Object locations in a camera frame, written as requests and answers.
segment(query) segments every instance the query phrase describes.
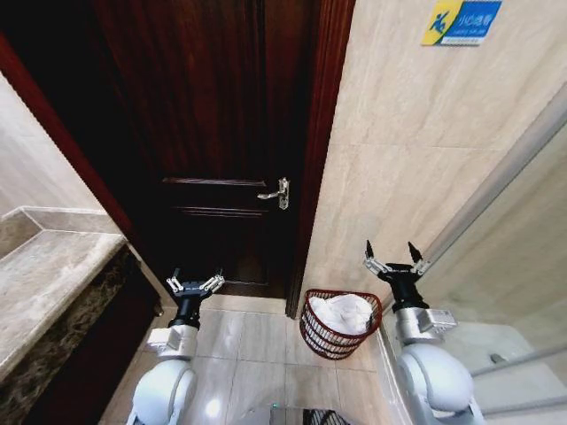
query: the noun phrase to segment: tiled floor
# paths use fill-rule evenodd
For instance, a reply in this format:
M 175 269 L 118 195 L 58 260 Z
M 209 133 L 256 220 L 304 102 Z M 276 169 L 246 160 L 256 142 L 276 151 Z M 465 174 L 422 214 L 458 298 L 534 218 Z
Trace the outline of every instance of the tiled floor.
M 151 327 L 165 327 L 174 315 L 175 309 L 166 308 Z M 230 425 L 250 409 L 274 403 L 336 409 L 365 425 L 389 423 L 376 349 L 369 338 L 351 358 L 329 361 L 311 352 L 298 323 L 282 314 L 204 309 L 192 363 L 198 389 L 185 423 Z M 142 344 L 101 423 L 126 422 L 136 384 L 156 362 Z

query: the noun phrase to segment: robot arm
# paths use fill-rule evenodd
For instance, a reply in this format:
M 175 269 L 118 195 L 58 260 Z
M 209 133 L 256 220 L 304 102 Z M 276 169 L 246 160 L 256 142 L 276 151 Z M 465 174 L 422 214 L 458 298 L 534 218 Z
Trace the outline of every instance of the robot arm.
M 167 283 L 179 298 L 176 316 L 168 328 L 153 329 L 147 344 L 162 360 L 136 386 L 128 425 L 174 425 L 183 423 L 197 388 L 197 375 L 190 361 L 197 352 L 201 302 L 224 284 L 221 272 L 206 282 L 179 282 L 176 269 Z
M 416 282 L 429 263 L 409 243 L 413 265 L 386 263 L 374 259 L 370 242 L 364 265 L 392 287 L 396 334 L 402 345 L 398 358 L 401 380 L 417 423 L 426 425 L 481 425 L 484 418 L 473 396 L 469 371 L 442 348 L 443 334 L 457 326 L 447 310 L 433 310 L 417 291 Z M 438 417 L 435 411 L 445 414 Z

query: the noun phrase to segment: door frame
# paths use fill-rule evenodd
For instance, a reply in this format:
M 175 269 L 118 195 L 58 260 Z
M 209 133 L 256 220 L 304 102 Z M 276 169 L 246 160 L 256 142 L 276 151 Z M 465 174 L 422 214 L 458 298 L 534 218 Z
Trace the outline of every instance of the door frame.
M 285 308 L 290 317 L 295 317 L 299 305 L 354 3 L 355 0 L 320 0 L 318 19 L 313 24 L 307 143 L 301 178 L 297 242 Z M 165 276 L 167 270 L 162 270 L 159 262 L 153 260 L 151 253 L 154 249 L 144 245 L 132 218 L 90 164 L 3 32 L 0 32 L 0 70 L 148 266 L 157 276 Z

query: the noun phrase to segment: marble countertop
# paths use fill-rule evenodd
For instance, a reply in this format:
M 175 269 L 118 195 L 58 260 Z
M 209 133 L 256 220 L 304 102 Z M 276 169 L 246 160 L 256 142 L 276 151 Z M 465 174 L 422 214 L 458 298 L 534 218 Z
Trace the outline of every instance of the marble countertop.
M 0 259 L 0 380 L 125 242 L 122 235 L 43 230 Z

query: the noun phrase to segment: beige wall tile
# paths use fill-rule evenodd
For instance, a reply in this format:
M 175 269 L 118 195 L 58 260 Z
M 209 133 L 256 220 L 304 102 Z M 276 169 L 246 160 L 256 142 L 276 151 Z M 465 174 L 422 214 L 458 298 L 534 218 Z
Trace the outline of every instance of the beige wall tile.
M 427 247 L 501 156 L 474 149 L 330 146 L 303 290 L 356 290 L 384 299 L 389 287 L 361 265 L 366 239 L 380 259 L 408 261 L 407 242 Z
M 567 4 L 504 2 L 477 48 L 423 47 L 433 2 L 354 8 L 332 143 L 507 149 L 567 71 Z
M 102 207 L 0 75 L 0 215 L 22 205 Z
M 355 5 L 304 291 L 385 298 L 365 240 L 426 249 L 567 81 L 567 4 L 504 2 L 480 47 L 451 49 L 420 45 L 431 7 Z

